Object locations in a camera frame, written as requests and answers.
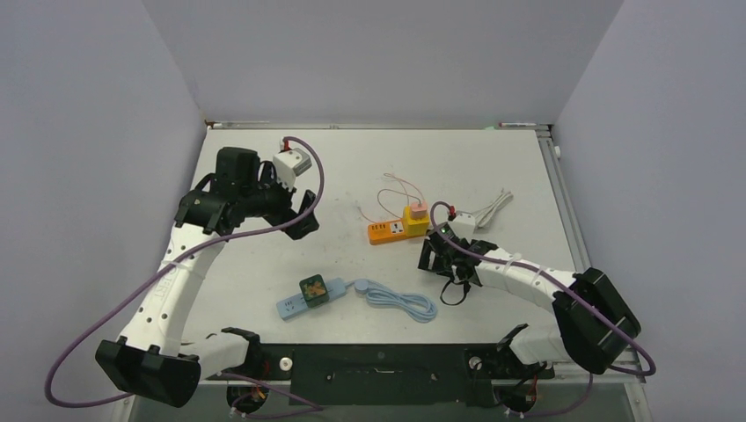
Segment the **dark green cube adapter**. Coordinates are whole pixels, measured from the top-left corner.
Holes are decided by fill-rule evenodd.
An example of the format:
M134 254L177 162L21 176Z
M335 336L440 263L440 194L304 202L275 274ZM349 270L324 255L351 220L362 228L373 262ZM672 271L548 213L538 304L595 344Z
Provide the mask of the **dark green cube adapter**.
M322 275L315 274L299 281L299 288L306 306L316 308L329 302L330 294Z

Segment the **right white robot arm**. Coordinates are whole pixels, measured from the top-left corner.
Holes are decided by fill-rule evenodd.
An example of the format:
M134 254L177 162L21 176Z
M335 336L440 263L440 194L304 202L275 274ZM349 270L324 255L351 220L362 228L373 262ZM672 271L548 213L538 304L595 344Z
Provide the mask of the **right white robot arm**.
M425 237L419 269L461 285L489 287L550 313L549 325L521 323L497 345L497 364L506 375L529 367L572 361L594 375L608 371L645 375L617 365L641 327L625 300L602 271L560 271L521 258L483 240L468 241L449 231Z

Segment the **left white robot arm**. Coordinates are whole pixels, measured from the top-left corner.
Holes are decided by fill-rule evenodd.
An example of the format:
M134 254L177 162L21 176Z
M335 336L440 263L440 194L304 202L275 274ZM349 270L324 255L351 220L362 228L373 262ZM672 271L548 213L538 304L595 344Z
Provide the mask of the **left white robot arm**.
M160 276L119 337L96 351L118 389L182 407L210 376L230 369L250 378L260 371L260 337L252 331L229 327L188 345L183 333L209 268L245 219L261 218L293 240L318 229L313 191L292 208L296 179L311 166L308 153L289 145L270 160L252 149L218 151L214 171L179 202Z

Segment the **yellow cube adapter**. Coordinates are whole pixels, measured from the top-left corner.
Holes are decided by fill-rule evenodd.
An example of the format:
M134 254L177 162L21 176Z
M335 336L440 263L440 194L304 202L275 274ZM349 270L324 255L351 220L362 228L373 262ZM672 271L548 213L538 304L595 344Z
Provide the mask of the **yellow cube adapter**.
M404 233L407 237L425 236L430 226L429 215L421 219L413 219L409 215L409 205L404 207L402 214Z

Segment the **light blue power strip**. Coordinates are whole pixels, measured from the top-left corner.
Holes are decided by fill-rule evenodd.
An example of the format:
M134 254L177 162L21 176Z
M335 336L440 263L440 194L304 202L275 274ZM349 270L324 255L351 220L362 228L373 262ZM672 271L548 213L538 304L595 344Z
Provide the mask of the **light blue power strip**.
M326 296L321 299L310 299L303 293L292 295L276 303L276 310L283 321L291 320L306 313L309 310L320 308L330 302L340 299L347 293L345 281L341 278L331 279L325 282Z

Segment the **orange power strip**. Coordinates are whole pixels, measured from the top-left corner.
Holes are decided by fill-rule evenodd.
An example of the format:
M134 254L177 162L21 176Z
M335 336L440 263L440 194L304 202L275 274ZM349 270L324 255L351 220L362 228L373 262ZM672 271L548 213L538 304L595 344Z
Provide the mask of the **orange power strip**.
M404 225L400 219L373 222L368 225L367 233L371 245L388 244L406 239Z

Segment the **pink charger plug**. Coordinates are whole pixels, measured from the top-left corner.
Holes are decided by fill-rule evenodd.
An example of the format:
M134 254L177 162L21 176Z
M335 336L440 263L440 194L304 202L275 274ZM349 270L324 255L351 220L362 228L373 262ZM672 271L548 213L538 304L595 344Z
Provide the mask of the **pink charger plug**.
M421 219L428 215L428 204L425 201L415 202L409 205L409 215L413 219Z

